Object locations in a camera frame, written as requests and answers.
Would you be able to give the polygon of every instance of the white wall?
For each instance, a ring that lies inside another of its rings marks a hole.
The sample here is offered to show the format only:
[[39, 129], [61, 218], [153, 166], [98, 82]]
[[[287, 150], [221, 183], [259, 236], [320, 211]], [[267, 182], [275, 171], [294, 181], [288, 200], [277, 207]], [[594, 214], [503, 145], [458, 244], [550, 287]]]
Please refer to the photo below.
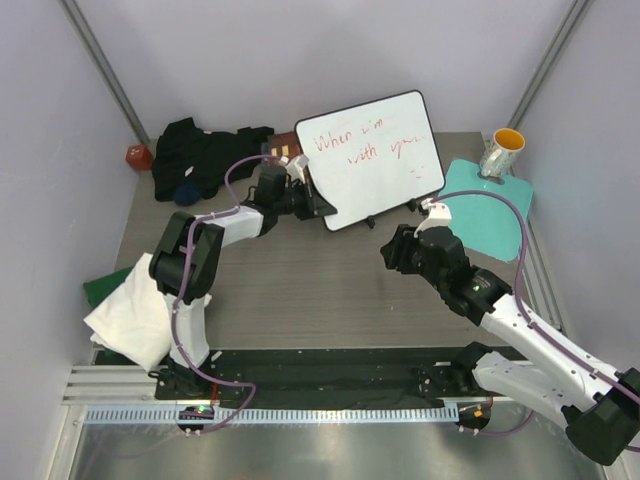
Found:
[[88, 357], [81, 284], [113, 267], [135, 140], [53, 0], [5, 2], [0, 85], [0, 464], [22, 480], [43, 473], [70, 366]]
[[[569, 332], [622, 370], [640, 369], [638, 25], [640, 2], [594, 2], [524, 120], [518, 160]], [[638, 478], [640, 455], [627, 457]]]
[[570, 0], [79, 0], [151, 137], [418, 88], [437, 131], [509, 121]]

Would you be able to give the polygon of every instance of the whiteboard frame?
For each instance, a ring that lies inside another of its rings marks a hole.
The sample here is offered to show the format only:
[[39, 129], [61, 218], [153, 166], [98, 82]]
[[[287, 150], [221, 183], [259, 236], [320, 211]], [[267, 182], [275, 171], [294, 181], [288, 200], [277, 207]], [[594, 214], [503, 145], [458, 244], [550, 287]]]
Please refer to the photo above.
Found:
[[[296, 139], [298, 140], [298, 143], [300, 144], [300, 148], [302, 150], [302, 153], [304, 153], [304, 148], [302, 147], [302, 142], [300, 141], [300, 137], [298, 136], [298, 124], [300, 124], [302, 122], [306, 122], [308, 120], [315, 120], [317, 118], [326, 117], [327, 115], [333, 115], [335, 113], [344, 112], [345, 110], [351, 110], [351, 109], [354, 109], [354, 108], [363, 107], [365, 105], [371, 105], [373, 103], [383, 102], [385, 100], [390, 100], [392, 98], [401, 97], [401, 96], [407, 95], [409, 93], [417, 93], [418, 95], [420, 95], [420, 98], [422, 99], [422, 105], [424, 107], [424, 114], [425, 114], [425, 116], [427, 118], [427, 124], [429, 125], [429, 133], [431, 134], [431, 140], [433, 141], [433, 145], [435, 146], [435, 149], [436, 149], [436, 155], [438, 156], [438, 164], [440, 165], [440, 173], [442, 174], [442, 185], [440, 187], [436, 188], [435, 190], [432, 190], [431, 192], [427, 192], [427, 193], [423, 194], [421, 197], [428, 197], [429, 195], [442, 190], [444, 188], [445, 184], [446, 184], [445, 172], [444, 172], [444, 168], [442, 167], [442, 158], [440, 157], [440, 150], [438, 149], [438, 144], [436, 143], [436, 137], [435, 137], [435, 135], [433, 133], [433, 126], [431, 125], [431, 117], [429, 117], [429, 110], [427, 109], [427, 103], [424, 100], [424, 95], [418, 89], [407, 90], [406, 92], [396, 93], [394, 95], [389, 95], [387, 97], [378, 98], [376, 100], [370, 100], [368, 102], [358, 103], [356, 105], [350, 105], [350, 106], [345, 107], [345, 108], [338, 108], [338, 109], [332, 110], [330, 112], [325, 112], [325, 113], [322, 113], [320, 115], [313, 115], [311, 117], [306, 117], [306, 118], [302, 118], [302, 119], [298, 120], [295, 123], [295, 125], [293, 127], [293, 130], [294, 130], [294, 132], [296, 134]], [[326, 198], [325, 196], [323, 196], [323, 198], [327, 202], [331, 203], [331, 201], [328, 198]], [[387, 210], [381, 210], [381, 211], [379, 211], [379, 212], [377, 212], [377, 213], [375, 213], [373, 215], [370, 215], [370, 217], [375, 217], [376, 215], [380, 215], [381, 213], [388, 212], [389, 210], [393, 210], [394, 208], [397, 208], [400, 205], [404, 205], [406, 203], [409, 203], [411, 200], [414, 200], [414, 199], [415, 199], [415, 197], [407, 198], [405, 202], [399, 203], [398, 205], [394, 205], [392, 207], [389, 207]], [[326, 217], [323, 217], [323, 220], [324, 220], [324, 225], [327, 228], [327, 230], [329, 230], [330, 232], [337, 232], [339, 230], [342, 230], [343, 228], [347, 228], [347, 227], [350, 227], [350, 226], [353, 226], [353, 225], [357, 225], [358, 223], [360, 223], [362, 221], [365, 221], [367, 218], [369, 218], [369, 217], [363, 218], [361, 220], [357, 220], [354, 223], [350, 223], [350, 224], [345, 225], [345, 226], [343, 226], [341, 228], [338, 228], [336, 230], [332, 230], [331, 228], [329, 228], [329, 226], [327, 225]]]

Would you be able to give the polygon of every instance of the metal cup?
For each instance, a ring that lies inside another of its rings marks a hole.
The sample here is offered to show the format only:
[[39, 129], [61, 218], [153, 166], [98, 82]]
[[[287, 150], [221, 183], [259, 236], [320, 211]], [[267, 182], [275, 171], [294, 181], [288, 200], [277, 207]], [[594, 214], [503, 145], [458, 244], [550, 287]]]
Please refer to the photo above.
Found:
[[496, 130], [480, 160], [480, 174], [483, 177], [503, 176], [516, 161], [524, 145], [524, 137], [520, 132], [511, 128]]

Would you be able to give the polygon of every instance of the red object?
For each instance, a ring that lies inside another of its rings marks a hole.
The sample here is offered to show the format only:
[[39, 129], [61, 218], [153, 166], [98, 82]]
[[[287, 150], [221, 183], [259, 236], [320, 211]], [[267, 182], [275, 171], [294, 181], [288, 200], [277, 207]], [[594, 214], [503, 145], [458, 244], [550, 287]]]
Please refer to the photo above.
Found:
[[127, 150], [126, 159], [134, 170], [150, 170], [153, 155], [146, 145], [134, 145]]

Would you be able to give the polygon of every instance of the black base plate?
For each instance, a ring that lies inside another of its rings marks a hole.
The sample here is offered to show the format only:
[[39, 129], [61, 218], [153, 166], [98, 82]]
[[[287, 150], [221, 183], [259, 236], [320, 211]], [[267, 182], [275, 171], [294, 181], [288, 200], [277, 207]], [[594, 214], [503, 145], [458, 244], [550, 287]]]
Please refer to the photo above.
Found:
[[[252, 408], [367, 410], [437, 407], [441, 405], [440, 397], [488, 395], [482, 390], [463, 391], [450, 381], [449, 366], [436, 365], [451, 361], [460, 350], [226, 350], [214, 362], [213, 372], [222, 380], [255, 383], [258, 388]], [[511, 360], [523, 359], [512, 348], [497, 347], [495, 350]], [[113, 356], [98, 355], [96, 364], [111, 365]], [[430, 378], [428, 384], [424, 381], [425, 375]], [[220, 387], [220, 405], [238, 407], [248, 393], [248, 389]], [[157, 387], [156, 398], [190, 399], [160, 386]]]

